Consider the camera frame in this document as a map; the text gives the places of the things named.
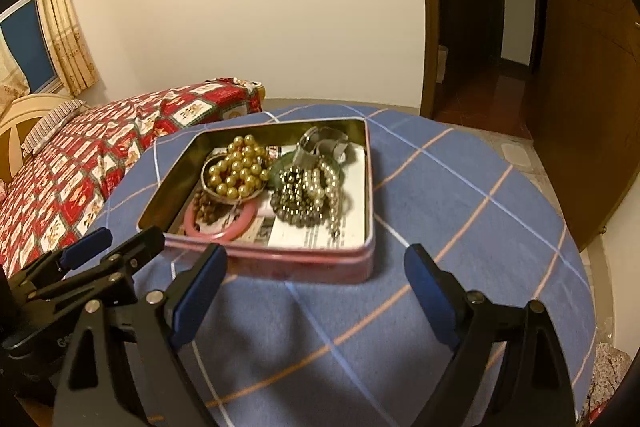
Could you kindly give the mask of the red patterned bedspread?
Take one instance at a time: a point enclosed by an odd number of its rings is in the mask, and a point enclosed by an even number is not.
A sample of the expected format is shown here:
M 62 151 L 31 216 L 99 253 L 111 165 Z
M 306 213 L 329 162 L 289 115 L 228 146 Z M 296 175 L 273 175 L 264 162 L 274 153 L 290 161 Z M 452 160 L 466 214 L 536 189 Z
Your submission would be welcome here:
M 163 136 L 258 113 L 266 89 L 215 78 L 122 98 L 72 119 L 1 180 L 1 266 L 13 275 L 47 251 L 74 243 L 142 154 Z

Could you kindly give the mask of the silver bangle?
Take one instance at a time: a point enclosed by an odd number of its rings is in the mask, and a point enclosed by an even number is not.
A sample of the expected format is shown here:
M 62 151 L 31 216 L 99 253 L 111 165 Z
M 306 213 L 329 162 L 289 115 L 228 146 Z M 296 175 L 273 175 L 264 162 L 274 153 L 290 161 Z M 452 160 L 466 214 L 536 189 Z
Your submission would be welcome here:
M 202 190 L 215 202 L 243 204 L 265 190 L 270 171 L 255 159 L 214 156 L 201 169 Z

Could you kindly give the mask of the pink metal tin box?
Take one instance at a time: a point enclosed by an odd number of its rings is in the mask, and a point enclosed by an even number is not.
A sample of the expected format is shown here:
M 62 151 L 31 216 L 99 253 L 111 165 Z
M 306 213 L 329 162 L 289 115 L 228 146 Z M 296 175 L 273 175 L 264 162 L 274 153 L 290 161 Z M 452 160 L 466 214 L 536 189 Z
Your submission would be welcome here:
M 233 140 L 253 135 L 271 172 L 248 199 L 212 176 Z M 282 281 L 358 284 L 373 272 L 370 136 L 362 118 L 314 118 L 203 131 L 169 158 L 138 219 L 167 245 L 227 249 L 231 272 Z

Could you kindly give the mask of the patterned plastic bag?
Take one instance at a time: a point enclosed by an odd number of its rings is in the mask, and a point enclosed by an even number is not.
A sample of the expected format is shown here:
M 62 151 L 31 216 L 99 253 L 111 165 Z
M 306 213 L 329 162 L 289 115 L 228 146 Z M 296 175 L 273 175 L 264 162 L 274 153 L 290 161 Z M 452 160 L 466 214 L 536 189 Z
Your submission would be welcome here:
M 602 412 L 620 387 L 630 366 L 631 357 L 625 351 L 609 343 L 597 344 L 591 383 L 580 417 L 584 425 L 589 425 Z

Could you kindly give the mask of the beige curtain panel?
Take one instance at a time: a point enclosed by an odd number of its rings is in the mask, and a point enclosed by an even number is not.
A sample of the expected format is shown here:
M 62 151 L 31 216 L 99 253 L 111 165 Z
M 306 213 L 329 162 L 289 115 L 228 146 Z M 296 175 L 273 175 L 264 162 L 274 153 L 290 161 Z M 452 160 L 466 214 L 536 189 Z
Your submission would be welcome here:
M 72 0 L 36 0 L 40 28 L 58 80 L 77 96 L 99 80 Z
M 0 32 L 0 117 L 4 116 L 13 102 L 29 93 L 27 78 Z

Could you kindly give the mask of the cream wooden headboard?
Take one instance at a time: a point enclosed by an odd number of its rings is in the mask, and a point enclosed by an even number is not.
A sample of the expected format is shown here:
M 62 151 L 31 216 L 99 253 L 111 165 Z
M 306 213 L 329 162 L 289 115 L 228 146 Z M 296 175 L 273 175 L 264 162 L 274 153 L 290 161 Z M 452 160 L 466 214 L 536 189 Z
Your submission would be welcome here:
M 1 118 L 0 176 L 10 183 L 24 164 L 22 144 L 30 130 L 50 110 L 70 101 L 68 95 L 37 93 L 13 101 Z

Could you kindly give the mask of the striped pillow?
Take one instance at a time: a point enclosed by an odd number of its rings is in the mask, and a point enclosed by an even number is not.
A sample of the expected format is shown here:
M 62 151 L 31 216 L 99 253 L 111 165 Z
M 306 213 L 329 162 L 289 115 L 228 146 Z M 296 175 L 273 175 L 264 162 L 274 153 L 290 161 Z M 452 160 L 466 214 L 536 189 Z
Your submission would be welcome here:
M 88 105 L 84 101 L 70 100 L 49 110 L 26 135 L 21 145 L 23 156 L 38 154 L 66 124 L 87 109 Z

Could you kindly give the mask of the silver watch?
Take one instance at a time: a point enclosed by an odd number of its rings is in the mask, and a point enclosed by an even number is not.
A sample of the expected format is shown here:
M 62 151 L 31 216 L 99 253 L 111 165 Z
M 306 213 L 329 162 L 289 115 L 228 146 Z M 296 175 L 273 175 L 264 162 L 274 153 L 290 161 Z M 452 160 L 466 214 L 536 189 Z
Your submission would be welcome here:
M 292 164 L 303 169 L 314 168 L 321 157 L 341 161 L 349 146 L 346 133 L 330 127 L 311 127 L 298 140 Z

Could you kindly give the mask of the brown wooden door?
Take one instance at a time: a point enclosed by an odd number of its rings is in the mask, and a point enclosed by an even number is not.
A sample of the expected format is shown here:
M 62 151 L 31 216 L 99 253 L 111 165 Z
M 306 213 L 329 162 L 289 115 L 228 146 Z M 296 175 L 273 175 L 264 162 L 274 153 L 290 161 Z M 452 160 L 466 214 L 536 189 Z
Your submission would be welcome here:
M 547 0 L 529 128 L 578 248 L 639 173 L 638 19 L 632 0 Z

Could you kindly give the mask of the beige curtain right panel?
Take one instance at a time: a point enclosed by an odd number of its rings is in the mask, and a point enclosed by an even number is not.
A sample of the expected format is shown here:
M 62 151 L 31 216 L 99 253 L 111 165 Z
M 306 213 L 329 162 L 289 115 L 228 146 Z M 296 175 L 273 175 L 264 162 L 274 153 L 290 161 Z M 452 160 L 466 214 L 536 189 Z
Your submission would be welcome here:
M 99 80 L 72 0 L 36 0 L 40 28 L 58 80 L 77 96 Z

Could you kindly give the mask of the brown door frame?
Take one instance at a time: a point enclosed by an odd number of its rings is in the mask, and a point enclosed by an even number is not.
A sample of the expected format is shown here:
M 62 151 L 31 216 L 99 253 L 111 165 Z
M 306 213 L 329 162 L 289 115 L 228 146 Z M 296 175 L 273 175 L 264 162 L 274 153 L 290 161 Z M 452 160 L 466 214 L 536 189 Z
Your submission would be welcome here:
M 439 45 L 439 0 L 424 0 L 425 38 L 424 72 L 420 115 L 431 118 L 434 112 Z

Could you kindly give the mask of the pink bangle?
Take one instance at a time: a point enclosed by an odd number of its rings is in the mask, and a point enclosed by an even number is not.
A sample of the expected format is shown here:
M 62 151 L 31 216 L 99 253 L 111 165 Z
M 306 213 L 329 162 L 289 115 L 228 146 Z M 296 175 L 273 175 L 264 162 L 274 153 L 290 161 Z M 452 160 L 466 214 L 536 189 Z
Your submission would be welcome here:
M 257 216 L 257 210 L 256 200 L 239 206 L 231 206 L 226 213 L 208 225 L 205 221 L 196 219 L 198 215 L 196 206 L 194 202 L 190 202 L 184 213 L 183 230 L 186 236 L 194 237 L 194 239 L 232 242 L 250 228 Z

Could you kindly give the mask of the green jade bangle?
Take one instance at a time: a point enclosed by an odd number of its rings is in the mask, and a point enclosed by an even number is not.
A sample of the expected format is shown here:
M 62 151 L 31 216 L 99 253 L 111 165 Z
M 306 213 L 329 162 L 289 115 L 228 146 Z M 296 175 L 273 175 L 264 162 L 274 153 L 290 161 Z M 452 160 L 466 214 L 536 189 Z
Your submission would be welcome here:
M 344 184 L 349 173 L 356 172 L 359 176 L 367 168 L 367 150 L 361 145 L 348 144 L 341 154 L 335 152 L 312 152 L 305 157 L 299 158 L 300 154 L 296 147 L 290 147 L 288 150 L 282 147 L 282 154 L 273 161 L 270 167 L 269 181 L 267 182 L 267 190 L 281 190 L 284 185 L 281 174 L 284 172 L 313 172 L 314 169 L 321 170 L 320 161 L 329 165 L 337 174 L 337 181 Z

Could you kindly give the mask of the beige curtain left panel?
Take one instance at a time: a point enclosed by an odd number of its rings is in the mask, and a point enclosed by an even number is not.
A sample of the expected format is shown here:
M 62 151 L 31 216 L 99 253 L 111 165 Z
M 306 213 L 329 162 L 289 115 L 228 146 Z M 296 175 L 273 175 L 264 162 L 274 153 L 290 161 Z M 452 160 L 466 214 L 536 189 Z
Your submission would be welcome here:
M 0 117 L 4 116 L 13 102 L 29 93 L 27 78 L 0 32 Z

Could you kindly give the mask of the blue plaid tablecloth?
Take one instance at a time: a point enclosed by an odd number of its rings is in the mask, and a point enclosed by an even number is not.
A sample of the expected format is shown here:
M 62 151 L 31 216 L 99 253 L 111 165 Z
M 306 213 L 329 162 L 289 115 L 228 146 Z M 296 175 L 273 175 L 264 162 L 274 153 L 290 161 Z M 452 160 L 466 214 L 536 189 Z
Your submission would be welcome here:
M 374 271 L 357 285 L 225 283 L 181 358 L 223 426 L 407 426 L 449 358 L 404 271 L 419 243 L 495 303 L 547 307 L 574 399 L 586 399 L 596 320 L 582 259 L 538 188 L 468 132 L 370 106 L 294 105 L 256 124 L 367 121 Z

